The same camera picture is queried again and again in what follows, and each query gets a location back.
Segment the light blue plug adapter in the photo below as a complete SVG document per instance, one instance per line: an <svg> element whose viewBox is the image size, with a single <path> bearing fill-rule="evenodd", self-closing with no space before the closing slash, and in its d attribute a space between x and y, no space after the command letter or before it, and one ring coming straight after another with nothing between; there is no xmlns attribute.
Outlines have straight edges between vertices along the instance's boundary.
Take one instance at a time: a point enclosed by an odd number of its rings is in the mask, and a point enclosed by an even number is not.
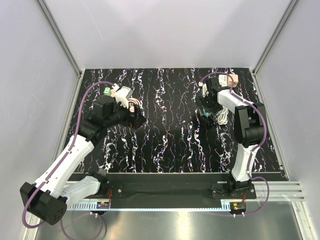
<svg viewBox="0 0 320 240"><path fill-rule="evenodd" d="M203 109L203 115L204 115L206 118L210 117L212 114L213 114L212 112L206 111L205 109Z"/></svg>

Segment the green white plug adapter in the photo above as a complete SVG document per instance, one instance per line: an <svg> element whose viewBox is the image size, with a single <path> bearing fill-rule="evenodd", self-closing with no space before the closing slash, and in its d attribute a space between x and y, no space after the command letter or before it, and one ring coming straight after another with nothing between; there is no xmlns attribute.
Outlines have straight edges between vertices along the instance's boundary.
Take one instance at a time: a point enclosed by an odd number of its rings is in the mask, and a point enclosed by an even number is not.
<svg viewBox="0 0 320 240"><path fill-rule="evenodd" d="M103 91L103 94L104 94L105 96L111 96L112 91L111 91L111 89L110 89L109 87L106 87L106 88L104 89L104 91Z"/></svg>

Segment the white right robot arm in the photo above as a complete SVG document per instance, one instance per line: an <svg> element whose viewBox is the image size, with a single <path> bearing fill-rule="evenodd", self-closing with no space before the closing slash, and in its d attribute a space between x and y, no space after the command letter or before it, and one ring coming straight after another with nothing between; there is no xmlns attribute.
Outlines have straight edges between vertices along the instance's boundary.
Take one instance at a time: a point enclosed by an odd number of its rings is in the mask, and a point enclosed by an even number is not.
<svg viewBox="0 0 320 240"><path fill-rule="evenodd" d="M198 86L202 94L195 98L195 102L201 116L209 117L224 108L233 113L233 132L238 143L236 160L226 185L216 192L220 196L227 194L235 199L242 198L251 190L254 159L267 138L265 106L236 94L233 91L235 79L228 73L209 73Z"/></svg>

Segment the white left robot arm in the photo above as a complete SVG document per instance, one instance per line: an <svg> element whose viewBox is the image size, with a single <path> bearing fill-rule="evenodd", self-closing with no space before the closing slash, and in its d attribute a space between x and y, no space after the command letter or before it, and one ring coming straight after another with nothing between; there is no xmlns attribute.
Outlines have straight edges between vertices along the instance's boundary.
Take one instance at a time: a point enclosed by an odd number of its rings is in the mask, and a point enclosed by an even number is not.
<svg viewBox="0 0 320 240"><path fill-rule="evenodd" d="M55 225L68 207L88 196L103 198L107 195L110 190L104 171L90 173L72 185L65 184L80 162L106 137L109 128L121 125L137 130L141 127L146 122L141 110L141 104L133 98L119 100L118 97L99 96L53 164L34 183L25 182L20 187L23 224L31 227L26 221L26 213L31 213Z"/></svg>

